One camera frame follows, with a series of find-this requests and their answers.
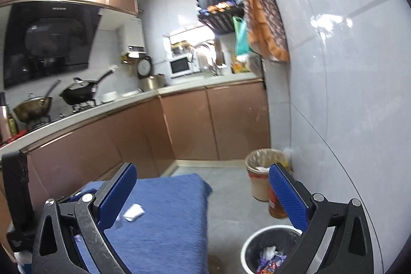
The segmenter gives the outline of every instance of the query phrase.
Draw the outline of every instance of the kitchen towel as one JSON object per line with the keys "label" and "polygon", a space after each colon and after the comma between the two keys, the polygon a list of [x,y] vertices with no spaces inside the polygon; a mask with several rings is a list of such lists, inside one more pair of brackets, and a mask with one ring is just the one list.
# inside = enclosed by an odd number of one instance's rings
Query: kitchen towel
{"label": "kitchen towel", "polygon": [[139,204],[135,203],[124,213],[123,216],[129,222],[132,222],[136,218],[139,218],[144,213],[145,213],[144,209]]}
{"label": "kitchen towel", "polygon": [[[84,189],[101,184],[91,182]],[[140,204],[145,214],[133,223],[116,221],[104,234],[132,273],[208,274],[207,206],[211,192],[196,174],[139,179],[120,215],[134,203]],[[98,274],[82,239],[76,238],[76,242],[89,272]]]}
{"label": "kitchen towel", "polygon": [[287,38],[275,0],[244,0],[248,42],[261,56],[289,62]]}

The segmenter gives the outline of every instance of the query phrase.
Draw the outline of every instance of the kitchen cabinet door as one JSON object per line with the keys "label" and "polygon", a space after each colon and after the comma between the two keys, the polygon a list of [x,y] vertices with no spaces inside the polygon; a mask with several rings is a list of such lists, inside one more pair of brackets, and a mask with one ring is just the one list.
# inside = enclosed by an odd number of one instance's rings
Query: kitchen cabinet door
{"label": "kitchen cabinet door", "polygon": [[122,161],[108,127],[101,119],[29,153],[50,197],[70,195]]}
{"label": "kitchen cabinet door", "polygon": [[262,82],[207,90],[220,160],[244,159],[270,147],[266,90]]}
{"label": "kitchen cabinet door", "polygon": [[6,238],[7,229],[12,221],[10,216],[9,206],[7,205],[6,197],[0,192],[0,243],[8,252],[12,252],[9,242]]}
{"label": "kitchen cabinet door", "polygon": [[136,106],[108,117],[110,135],[125,163],[137,167],[137,177],[158,177]]}
{"label": "kitchen cabinet door", "polygon": [[31,204],[34,210],[41,210],[47,199],[51,198],[50,193],[44,187],[44,184],[38,177],[36,168],[34,167],[32,157],[27,157],[28,167],[28,190],[30,193]]}
{"label": "kitchen cabinet door", "polygon": [[160,99],[139,104],[137,110],[157,171],[162,175],[175,158]]}
{"label": "kitchen cabinet door", "polygon": [[205,90],[162,98],[176,159],[218,160]]}

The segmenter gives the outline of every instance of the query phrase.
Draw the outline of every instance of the blue cloth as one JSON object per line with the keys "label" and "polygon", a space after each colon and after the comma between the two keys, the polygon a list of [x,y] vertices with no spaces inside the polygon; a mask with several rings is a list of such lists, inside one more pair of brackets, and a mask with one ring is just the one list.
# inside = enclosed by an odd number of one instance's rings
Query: blue cloth
{"label": "blue cloth", "polygon": [[[84,189],[101,184],[91,182]],[[104,233],[134,274],[208,274],[207,199],[211,192],[196,174],[139,179],[120,220]],[[145,214],[128,222],[123,214],[134,203],[140,204]],[[89,272],[98,274],[84,242],[76,240]]]}

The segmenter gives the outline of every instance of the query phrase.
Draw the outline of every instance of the hanging towel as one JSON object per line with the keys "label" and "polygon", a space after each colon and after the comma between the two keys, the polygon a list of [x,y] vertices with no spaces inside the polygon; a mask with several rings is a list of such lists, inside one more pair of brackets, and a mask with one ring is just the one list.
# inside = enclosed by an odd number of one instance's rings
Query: hanging towel
{"label": "hanging towel", "polygon": [[287,38],[275,0],[244,0],[248,40],[261,56],[289,62]]}

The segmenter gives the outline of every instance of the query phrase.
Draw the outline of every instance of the frying pan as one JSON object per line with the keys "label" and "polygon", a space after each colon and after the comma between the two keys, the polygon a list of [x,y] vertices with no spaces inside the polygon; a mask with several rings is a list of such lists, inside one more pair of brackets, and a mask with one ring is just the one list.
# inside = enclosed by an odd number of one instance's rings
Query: frying pan
{"label": "frying pan", "polygon": [[23,123],[29,123],[46,116],[50,111],[51,102],[53,100],[52,97],[49,97],[49,94],[60,84],[60,82],[61,81],[57,79],[44,96],[35,97],[32,93],[30,99],[22,102],[14,108],[13,111],[16,113],[17,118]]}
{"label": "frying pan", "polygon": [[98,80],[82,80],[79,77],[75,77],[74,83],[61,92],[60,97],[70,106],[93,100],[97,92],[98,84],[113,73],[114,70],[110,69]]}

